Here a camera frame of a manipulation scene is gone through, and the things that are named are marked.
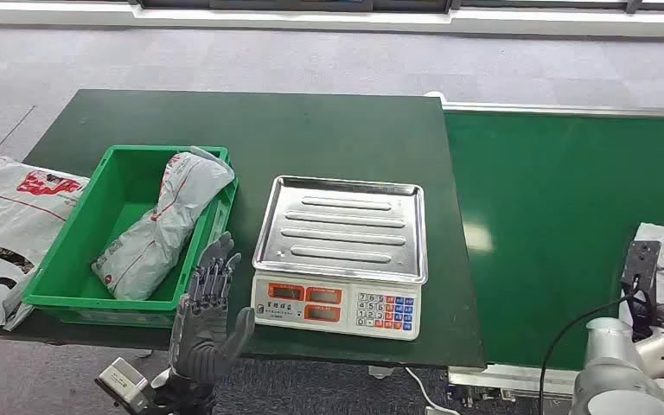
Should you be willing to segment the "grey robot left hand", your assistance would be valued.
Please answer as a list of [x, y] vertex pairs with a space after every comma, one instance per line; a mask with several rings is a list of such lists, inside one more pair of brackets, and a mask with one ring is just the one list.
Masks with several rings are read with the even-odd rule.
[[225, 377], [255, 330], [255, 309], [245, 307], [227, 332], [229, 294], [241, 253], [225, 231], [202, 251], [177, 304], [169, 345], [174, 374], [198, 384]]

